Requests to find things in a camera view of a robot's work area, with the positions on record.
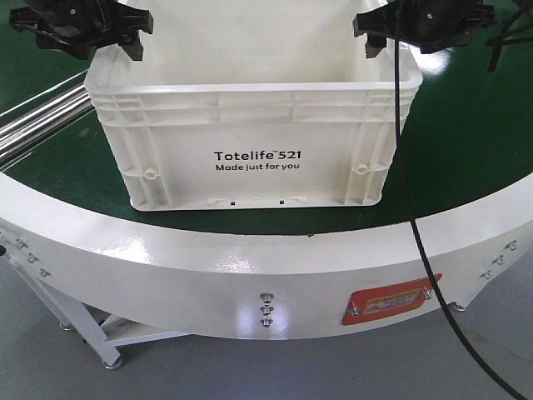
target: white metal panel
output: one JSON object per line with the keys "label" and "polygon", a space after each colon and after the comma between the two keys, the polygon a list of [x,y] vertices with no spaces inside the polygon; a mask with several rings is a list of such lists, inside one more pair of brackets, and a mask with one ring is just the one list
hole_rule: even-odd
{"label": "white metal panel", "polygon": [[[0,175],[0,224],[38,261],[28,273],[80,301],[153,327],[228,338],[313,338],[412,318],[343,327],[352,292],[423,278],[408,224],[314,237],[186,232],[103,216]],[[533,243],[533,176],[477,202],[422,218],[421,232],[448,301],[474,293]],[[506,244],[517,240],[518,249]],[[503,255],[506,263],[492,263]],[[260,324],[264,292],[274,323]]]}

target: metal bolt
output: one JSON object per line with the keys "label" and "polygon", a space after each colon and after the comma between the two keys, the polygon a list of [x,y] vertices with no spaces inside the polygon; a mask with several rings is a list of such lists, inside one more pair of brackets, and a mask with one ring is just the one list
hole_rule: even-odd
{"label": "metal bolt", "polygon": [[267,316],[269,316],[272,313],[273,309],[274,309],[274,307],[272,307],[272,306],[263,306],[263,307],[261,307],[261,312],[263,313],[263,315],[265,317],[267,317]]}
{"label": "metal bolt", "polygon": [[22,248],[27,248],[27,244],[22,239],[15,239],[15,247],[20,250]]}
{"label": "metal bolt", "polygon": [[514,252],[518,248],[518,243],[516,242],[516,240],[513,240],[512,242],[507,244],[506,248]]}
{"label": "metal bolt", "polygon": [[430,298],[433,298],[433,289],[426,289],[424,288],[424,291],[421,293],[421,298],[425,300],[429,300]]}
{"label": "metal bolt", "polygon": [[495,260],[492,262],[493,264],[503,265],[506,263],[506,260],[503,258],[503,254],[500,254]]}
{"label": "metal bolt", "polygon": [[358,307],[358,306],[354,306],[352,308],[349,308],[348,309],[348,312],[353,316],[353,317],[359,317],[361,315],[361,307]]}
{"label": "metal bolt", "polygon": [[259,298],[265,303],[270,304],[272,299],[274,298],[274,295],[272,293],[261,293],[259,295]]}
{"label": "metal bolt", "polygon": [[33,264],[34,262],[38,261],[38,258],[35,257],[35,254],[33,254],[32,252],[29,252],[27,254],[26,261],[28,261],[30,264]]}
{"label": "metal bolt", "polygon": [[41,275],[43,278],[52,276],[52,274],[50,272],[48,272],[46,269],[44,269],[44,268],[41,268],[41,272],[39,273],[39,275]]}
{"label": "metal bolt", "polygon": [[272,325],[273,322],[274,322],[274,321],[272,321],[270,318],[265,318],[265,319],[262,319],[262,320],[261,320],[261,325],[262,325],[264,328],[269,328],[269,327]]}

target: adjustable foot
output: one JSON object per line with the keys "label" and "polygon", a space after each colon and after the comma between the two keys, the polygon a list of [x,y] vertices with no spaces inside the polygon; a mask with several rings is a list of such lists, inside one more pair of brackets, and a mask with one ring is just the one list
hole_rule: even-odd
{"label": "adjustable foot", "polygon": [[121,354],[113,364],[102,361],[103,366],[109,370],[119,369],[124,364],[124,356]]}
{"label": "adjustable foot", "polygon": [[63,323],[60,322],[59,327],[65,332],[71,332],[76,330],[70,323],[68,325],[63,325]]}
{"label": "adjustable foot", "polygon": [[456,313],[463,313],[466,311],[466,307],[463,307],[460,304],[457,304],[456,302],[451,302],[449,307],[451,311]]}

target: black wire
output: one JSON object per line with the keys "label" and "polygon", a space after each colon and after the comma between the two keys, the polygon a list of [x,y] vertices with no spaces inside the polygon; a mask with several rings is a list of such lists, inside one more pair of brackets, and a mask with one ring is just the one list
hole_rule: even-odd
{"label": "black wire", "polygon": [[500,34],[498,36],[490,38],[486,42],[487,46],[492,46],[491,60],[489,61],[489,67],[488,67],[488,70],[490,73],[493,73],[496,70],[496,66],[498,65],[498,61],[500,61],[501,51],[503,50],[504,46],[509,45],[509,44],[517,44],[517,43],[523,43],[523,42],[530,41],[529,38],[515,39],[515,40],[508,40],[508,41],[504,41],[504,39],[508,38],[514,33],[523,32],[523,30],[525,30],[525,29],[522,29],[523,27],[519,27],[517,29],[511,29],[511,30],[510,28],[512,24],[518,21],[518,19],[520,19],[522,15],[527,13],[527,11],[531,7],[533,7],[533,0],[525,0],[519,7],[518,11],[515,12],[509,19],[504,21],[503,28],[501,29]]}
{"label": "black wire", "polygon": [[399,7],[396,15],[396,33],[394,40],[394,106],[395,106],[395,123],[396,123],[396,161],[400,170],[401,185],[403,189],[403,194],[406,202],[407,212],[409,213],[409,222],[411,224],[411,229],[415,237],[416,246],[418,247],[418,252],[420,253],[421,260],[424,263],[424,268],[428,278],[430,279],[431,286],[435,291],[435,295],[439,300],[441,309],[446,315],[448,323],[451,325],[456,336],[461,341],[462,345],[468,351],[468,353],[474,358],[474,360],[479,364],[479,366],[485,371],[489,377],[491,377],[498,385],[500,385],[506,392],[508,392],[516,400],[527,400],[526,397],[518,393],[509,383],[507,383],[498,373],[496,373],[481,357],[481,355],[472,347],[465,334],[461,331],[461,328],[457,324],[457,321],[451,315],[451,311],[448,308],[446,300],[442,295],[441,289],[436,281],[433,270],[431,269],[430,261],[427,258],[426,250],[424,249],[424,244],[422,243],[421,235],[416,225],[415,214],[413,213],[413,207],[411,203],[411,195],[409,193],[409,185],[407,184],[405,162],[404,162],[404,153],[403,145],[401,141],[401,125],[400,125],[400,20],[401,12],[403,9],[403,0],[398,0]]}

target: green conveyor belt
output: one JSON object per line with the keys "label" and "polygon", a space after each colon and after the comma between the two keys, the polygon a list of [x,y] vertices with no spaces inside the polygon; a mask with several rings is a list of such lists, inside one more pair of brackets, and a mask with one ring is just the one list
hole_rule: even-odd
{"label": "green conveyor belt", "polygon": [[[2,18],[17,3],[4,0]],[[512,2],[498,4],[499,11],[514,7]],[[5,18],[0,23],[0,112],[87,67],[86,62],[38,51],[29,34],[20,40]],[[469,47],[441,54],[448,58],[444,71],[425,72],[403,132],[418,217],[483,198],[533,172],[533,43],[507,48],[497,71],[488,73],[490,49],[484,41],[496,30],[476,31]],[[170,228],[313,234],[406,220],[395,164],[381,202],[372,207],[138,212],[129,205],[94,112],[48,140],[7,175],[82,208]]]}

